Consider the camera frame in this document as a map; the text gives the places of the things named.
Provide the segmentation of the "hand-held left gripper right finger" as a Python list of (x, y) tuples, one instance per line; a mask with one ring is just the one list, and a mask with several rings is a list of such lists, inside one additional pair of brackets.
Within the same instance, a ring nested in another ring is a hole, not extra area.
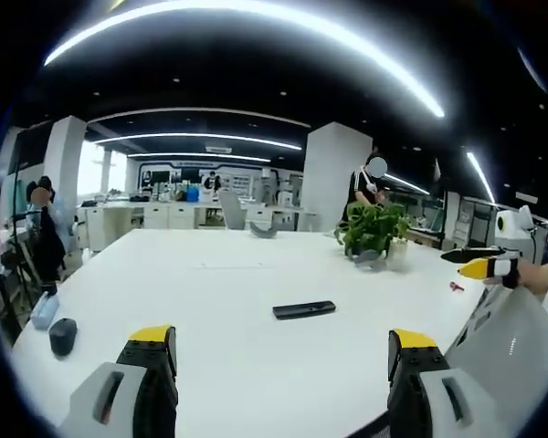
[(505, 437), (494, 400), (464, 370), (448, 365), (436, 342), (421, 333), (388, 334), (391, 437)]

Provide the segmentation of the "person's right hand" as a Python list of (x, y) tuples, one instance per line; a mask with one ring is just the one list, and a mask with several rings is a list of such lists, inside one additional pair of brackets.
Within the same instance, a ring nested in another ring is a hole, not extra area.
[(536, 265), (526, 259), (516, 260), (517, 265), (508, 276), (488, 278), (485, 285), (503, 285), (508, 289), (525, 287), (533, 295), (544, 298), (548, 292), (548, 263)]

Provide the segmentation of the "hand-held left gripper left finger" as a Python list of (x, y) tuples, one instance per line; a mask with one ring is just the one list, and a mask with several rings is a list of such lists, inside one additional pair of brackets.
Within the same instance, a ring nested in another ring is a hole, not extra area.
[(133, 333), (69, 398), (60, 437), (174, 438), (178, 405), (175, 327)]

